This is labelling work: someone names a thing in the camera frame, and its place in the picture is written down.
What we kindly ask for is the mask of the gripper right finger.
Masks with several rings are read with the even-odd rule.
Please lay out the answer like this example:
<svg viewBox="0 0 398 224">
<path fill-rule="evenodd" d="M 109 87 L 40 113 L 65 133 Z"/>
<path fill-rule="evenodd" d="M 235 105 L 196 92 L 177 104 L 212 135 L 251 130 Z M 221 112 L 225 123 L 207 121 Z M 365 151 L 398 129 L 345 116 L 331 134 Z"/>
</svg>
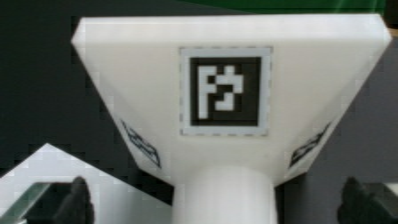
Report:
<svg viewBox="0 0 398 224">
<path fill-rule="evenodd" d="M 398 182 L 347 179 L 338 208 L 340 224 L 398 224 Z"/>
</svg>

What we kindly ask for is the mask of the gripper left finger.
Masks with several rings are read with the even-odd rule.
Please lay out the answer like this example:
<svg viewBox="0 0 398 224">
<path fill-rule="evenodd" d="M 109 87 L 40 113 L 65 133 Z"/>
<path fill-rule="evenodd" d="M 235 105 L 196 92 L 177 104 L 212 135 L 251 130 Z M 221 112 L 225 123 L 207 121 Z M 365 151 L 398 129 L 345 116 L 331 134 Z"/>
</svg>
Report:
<svg viewBox="0 0 398 224">
<path fill-rule="evenodd" d="M 36 182 L 0 216 L 0 224 L 95 224 L 86 179 Z"/>
</svg>

